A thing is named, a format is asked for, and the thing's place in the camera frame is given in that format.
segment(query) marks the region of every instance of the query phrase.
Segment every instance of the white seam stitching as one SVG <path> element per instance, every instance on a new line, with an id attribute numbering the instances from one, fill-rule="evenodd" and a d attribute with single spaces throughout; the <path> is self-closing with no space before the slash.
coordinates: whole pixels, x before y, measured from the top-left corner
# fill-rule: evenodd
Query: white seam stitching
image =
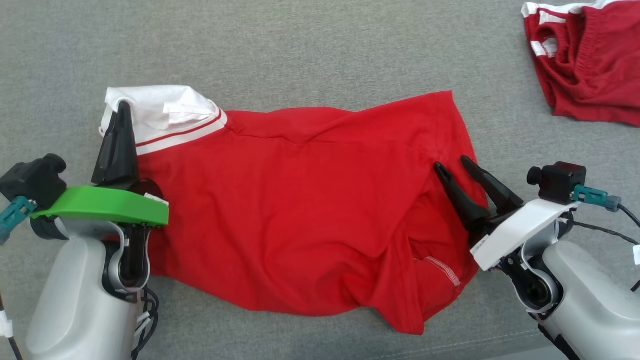
<path id="1" fill-rule="evenodd" d="M 529 334 L 529 335 L 526 335 L 526 336 L 519 336 L 517 338 L 512 338 L 512 339 L 502 339 L 502 340 L 497 340 L 497 341 L 489 341 L 488 343 L 473 344 L 473 345 L 469 345 L 469 346 L 466 346 L 466 347 L 448 348 L 448 349 L 445 349 L 445 350 L 427 352 L 427 353 L 423 353 L 423 354 L 416 354 L 416 355 L 410 355 L 410 356 L 405 356 L 405 357 L 397 357 L 397 358 L 395 358 L 393 360 L 409 359 L 411 357 L 422 356 L 422 355 L 439 354 L 439 353 L 442 353 L 442 352 L 461 350 L 461 349 L 464 349 L 464 348 L 479 347 L 479 346 L 486 345 L 486 344 L 498 344 L 498 343 L 503 343 L 503 342 L 509 341 L 509 340 L 519 340 L 519 339 L 524 339 L 524 338 L 530 338 L 531 336 L 536 336 L 536 335 L 537 334 Z"/>
<path id="2" fill-rule="evenodd" d="M 429 350 L 435 350 L 438 348 L 444 348 L 444 347 L 454 347 L 457 345 L 464 345 L 464 344 L 471 344 L 471 343 L 479 343 L 481 341 L 488 341 L 488 340 L 496 340 L 496 339 L 500 339 L 500 338 L 507 338 L 509 336 L 516 336 L 516 335 L 522 335 L 522 334 L 530 334 L 532 332 L 536 332 L 535 330 L 529 330 L 529 331 L 521 331 L 521 332 L 516 332 L 515 334 L 508 334 L 508 335 L 502 335 L 502 336 L 495 336 L 493 338 L 485 338 L 485 339 L 480 339 L 480 340 L 471 340 L 471 341 L 462 341 L 459 343 L 455 343 L 455 344 L 449 344 L 449 345 L 441 345 L 439 347 L 430 347 L 430 348 L 423 348 L 421 350 L 413 350 L 413 351 L 407 351 L 407 352 L 399 352 L 397 354 L 391 354 L 391 355 L 385 355 L 385 356 L 378 356 L 378 357 L 369 357 L 365 360 L 376 360 L 376 359 L 384 359 L 387 357 L 392 357 L 392 356 L 398 356 L 398 355 L 407 355 L 407 354 L 414 354 L 416 352 L 424 352 L 424 351 L 429 351 Z"/>
<path id="3" fill-rule="evenodd" d="M 449 277 L 449 280 L 453 282 L 454 286 L 460 286 L 460 279 L 458 278 L 456 273 L 453 272 L 453 270 L 451 270 L 451 268 L 447 266 L 447 264 L 431 256 L 427 256 L 425 259 L 429 260 L 432 264 L 440 268 Z"/>

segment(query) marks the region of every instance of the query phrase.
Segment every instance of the white tag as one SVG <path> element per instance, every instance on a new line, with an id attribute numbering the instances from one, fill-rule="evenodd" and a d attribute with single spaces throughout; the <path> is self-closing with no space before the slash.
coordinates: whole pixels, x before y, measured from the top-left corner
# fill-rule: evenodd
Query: white tag
<path id="1" fill-rule="evenodd" d="M 158 202 L 162 202 L 163 204 L 165 204 L 165 205 L 169 206 L 169 202 L 168 202 L 167 200 L 160 199 L 160 198 L 159 198 L 159 197 L 157 197 L 157 196 L 153 196 L 153 195 L 151 195 L 151 194 L 149 194 L 149 193 L 146 193 L 146 194 L 145 194 L 145 197 L 146 197 L 146 198 L 149 198 L 149 199 L 151 199 L 151 200 L 155 200 L 155 201 L 158 201 Z"/>
<path id="2" fill-rule="evenodd" d="M 640 245 L 634 246 L 634 261 L 636 265 L 640 265 Z"/>

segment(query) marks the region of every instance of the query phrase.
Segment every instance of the green plastic part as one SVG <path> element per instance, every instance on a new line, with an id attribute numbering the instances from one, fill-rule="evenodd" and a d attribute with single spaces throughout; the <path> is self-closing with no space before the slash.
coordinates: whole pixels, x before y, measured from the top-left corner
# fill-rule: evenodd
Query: green plastic part
<path id="1" fill-rule="evenodd" d="M 125 190 L 78 186 L 68 188 L 50 209 L 31 214 L 32 218 L 51 216 L 168 225 L 169 205 Z"/>

